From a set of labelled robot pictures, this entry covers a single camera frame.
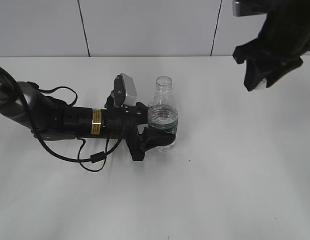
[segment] white table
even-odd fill
[[[303,59],[273,87],[247,92],[245,65],[231,57],[0,58],[18,81],[75,89],[81,107],[102,108],[121,72],[146,104],[156,77],[170,76],[179,102],[172,151],[132,162],[123,142],[100,173],[53,158],[0,115],[0,240],[310,240]],[[49,145],[75,158],[80,143]],[[88,140],[82,157],[104,145]]]

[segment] gold label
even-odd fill
[[[91,134],[99,135],[101,130],[101,109],[93,109],[93,124]]]

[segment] plastic water bottle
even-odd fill
[[[148,105],[148,127],[163,133],[176,136],[178,125],[178,111],[171,78],[160,76],[156,80],[156,94]],[[175,145],[175,141],[167,146],[158,146],[160,152],[168,151]]]

